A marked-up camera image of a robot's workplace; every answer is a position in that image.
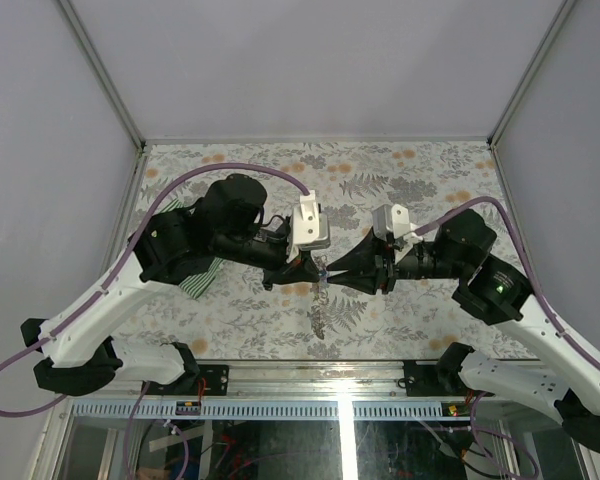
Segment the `metal key ring disc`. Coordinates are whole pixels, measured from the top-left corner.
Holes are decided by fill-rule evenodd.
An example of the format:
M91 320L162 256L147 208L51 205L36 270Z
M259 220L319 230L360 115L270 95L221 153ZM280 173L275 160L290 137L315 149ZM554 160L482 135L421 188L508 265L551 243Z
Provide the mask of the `metal key ring disc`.
M315 260L316 265L320 268L320 270L327 270L327 257L325 255L320 255ZM323 340L325 338L325 320L323 318L323 307L328 302L328 282L321 281L319 283L315 283L311 287L311 292L313 294L309 320L311 324L311 330L315 337L319 340Z

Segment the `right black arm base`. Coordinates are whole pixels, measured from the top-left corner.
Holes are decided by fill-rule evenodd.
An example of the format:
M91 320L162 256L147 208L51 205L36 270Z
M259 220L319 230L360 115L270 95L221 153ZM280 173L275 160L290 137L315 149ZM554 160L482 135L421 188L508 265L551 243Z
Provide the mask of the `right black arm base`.
M453 342L435 364L404 360L403 377L397 384L411 397L465 396L469 388L459 373L462 362L474 352L469 345Z

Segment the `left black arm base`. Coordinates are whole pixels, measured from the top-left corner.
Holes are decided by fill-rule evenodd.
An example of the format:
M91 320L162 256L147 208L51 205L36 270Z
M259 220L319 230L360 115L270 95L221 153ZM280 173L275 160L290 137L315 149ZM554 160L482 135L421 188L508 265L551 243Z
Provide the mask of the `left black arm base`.
M229 382L229 366L203 364L200 366L189 347L173 343L182 360L183 373L168 387L170 395L225 396Z

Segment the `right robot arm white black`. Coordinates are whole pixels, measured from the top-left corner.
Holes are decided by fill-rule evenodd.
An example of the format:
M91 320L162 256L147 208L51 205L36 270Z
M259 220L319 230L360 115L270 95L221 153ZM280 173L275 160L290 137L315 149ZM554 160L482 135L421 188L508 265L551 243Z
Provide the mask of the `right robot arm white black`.
M600 351L551 311L529 275L497 258L497 238L472 209L445 215L433 240L408 222L400 205L373 213L373 227L328 266L328 281L374 295L399 280L454 280L452 299L473 319L499 329L534 353L548 373L491 359L452 343L435 365L447 394L492 393L555 421L573 440L600 453Z

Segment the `green striped cloth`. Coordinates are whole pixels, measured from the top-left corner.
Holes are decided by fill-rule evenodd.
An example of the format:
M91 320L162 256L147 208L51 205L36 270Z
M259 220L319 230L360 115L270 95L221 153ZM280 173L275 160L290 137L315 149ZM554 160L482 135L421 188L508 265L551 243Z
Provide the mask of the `green striped cloth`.
M185 278L179 284L179 288L190 298L197 300L207 291L207 289L215 281L222 267L222 264L222 259L215 258L206 272L195 274Z

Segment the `aluminium front rail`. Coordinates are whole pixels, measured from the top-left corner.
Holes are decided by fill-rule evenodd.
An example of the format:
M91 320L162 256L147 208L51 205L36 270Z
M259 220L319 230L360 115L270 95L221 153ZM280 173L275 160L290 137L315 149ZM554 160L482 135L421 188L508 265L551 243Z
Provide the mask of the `aluminium front rail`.
M332 399L350 394L356 399L406 398L397 381L403 361L274 361L240 360L204 362L226 364L229 382L226 399Z

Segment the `left aluminium frame post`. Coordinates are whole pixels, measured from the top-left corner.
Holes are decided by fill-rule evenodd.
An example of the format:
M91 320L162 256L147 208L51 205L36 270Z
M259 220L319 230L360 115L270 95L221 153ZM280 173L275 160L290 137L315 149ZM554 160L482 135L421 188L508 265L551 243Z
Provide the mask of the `left aluminium frame post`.
M81 52L86 64L92 72L101 92L111 107L122 129L137 151L142 151L146 145L144 135L140 132L124 103L108 69L106 68L85 23L80 18L74 2L70 0L54 0L53 5L58 10L72 35L74 42Z

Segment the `aluminium frame post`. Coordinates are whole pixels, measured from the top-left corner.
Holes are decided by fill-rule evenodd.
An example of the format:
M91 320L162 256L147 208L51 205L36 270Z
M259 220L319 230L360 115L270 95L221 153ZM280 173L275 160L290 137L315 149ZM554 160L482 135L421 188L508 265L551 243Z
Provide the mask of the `aluminium frame post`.
M146 145L144 135L140 132L124 103L108 69L106 68L85 23L80 18L74 2L70 0L54 0L53 5L58 10L72 35L74 42L81 52L86 64L92 72L101 92L111 107L122 129L137 151L142 151Z
M541 69L544 60L550 53L552 46L557 40L569 20L574 8L579 4L578 0L563 0L558 10L553 16L549 26L543 34L539 44L534 50L524 72L516 84L516 87L510 96L505 109L496 122L493 130L487 137L487 144L491 150L495 150L499 141L502 139L508 125L516 114L520 104L524 100L526 92L531 87L532 82Z

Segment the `right aluminium frame post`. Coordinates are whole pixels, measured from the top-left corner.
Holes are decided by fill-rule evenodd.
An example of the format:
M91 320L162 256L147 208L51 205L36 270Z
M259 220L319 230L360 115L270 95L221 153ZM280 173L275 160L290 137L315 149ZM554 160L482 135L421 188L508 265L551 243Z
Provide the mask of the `right aluminium frame post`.
M524 100L526 92L531 87L532 82L541 69L544 60L550 53L552 46L557 40L569 20L574 8L579 4L578 0L563 0L558 10L553 16L549 26L543 34L539 44L534 50L524 72L516 84L516 87L510 96L505 109L496 122L493 130L487 137L487 144L491 150L495 150L499 141L502 139L508 125L516 114L520 104Z

